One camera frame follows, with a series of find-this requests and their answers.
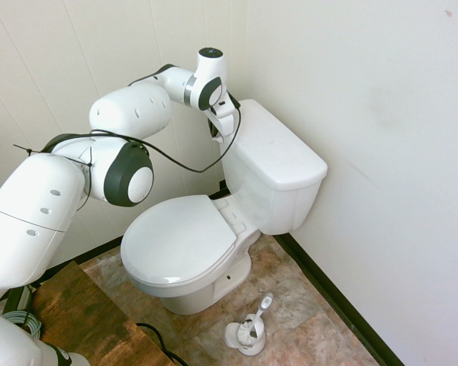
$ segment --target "toilet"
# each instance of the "toilet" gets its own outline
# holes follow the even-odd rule
[[[231,195],[173,198],[127,229],[121,257],[132,283],[173,313],[198,313],[246,280],[248,249],[261,233],[301,226],[327,165],[254,100],[242,101],[240,130],[222,159]],[[225,151],[232,140],[221,143]]]

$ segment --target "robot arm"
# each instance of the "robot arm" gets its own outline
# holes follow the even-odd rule
[[[203,111],[222,138],[234,132],[235,107],[227,92],[224,55],[214,48],[198,52],[195,72],[165,65],[98,99],[90,110],[90,125],[144,139],[168,124],[169,100]]]
[[[169,123],[171,100],[204,111],[222,140],[234,131],[225,82],[222,52],[205,48],[195,73],[167,65],[99,99],[90,124],[144,139]],[[78,137],[55,137],[46,153],[25,159],[0,188],[0,297],[45,272],[86,195],[129,207],[150,192],[153,167],[144,145],[107,135]],[[70,356],[0,317],[0,366],[88,365]]]

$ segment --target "toilet brush handle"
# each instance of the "toilet brush handle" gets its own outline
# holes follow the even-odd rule
[[[260,305],[258,305],[258,310],[261,312],[267,310],[273,302],[273,294],[271,292],[265,294],[264,298],[261,300]]]
[[[263,297],[263,299],[260,302],[260,305],[258,305],[258,311],[256,312],[255,317],[251,321],[250,331],[253,330],[254,325],[260,319],[261,314],[263,314],[264,311],[268,310],[272,302],[273,302],[273,294],[271,292],[265,294],[265,296]]]

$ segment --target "tile floor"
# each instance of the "tile floor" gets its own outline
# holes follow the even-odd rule
[[[127,279],[119,248],[81,267],[133,321],[158,328],[166,347],[190,366],[378,366],[272,236],[262,235],[250,254],[249,278],[213,306],[189,316],[169,312],[158,298],[136,289]],[[228,348],[225,326],[255,313],[268,291],[275,300],[263,314],[263,351],[248,357]],[[145,332],[158,343],[149,329]]]

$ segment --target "toilet seat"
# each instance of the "toilet seat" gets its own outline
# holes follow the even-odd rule
[[[179,197],[151,207],[129,226],[121,257],[140,283],[179,286],[216,267],[234,251],[236,238],[207,196]]]

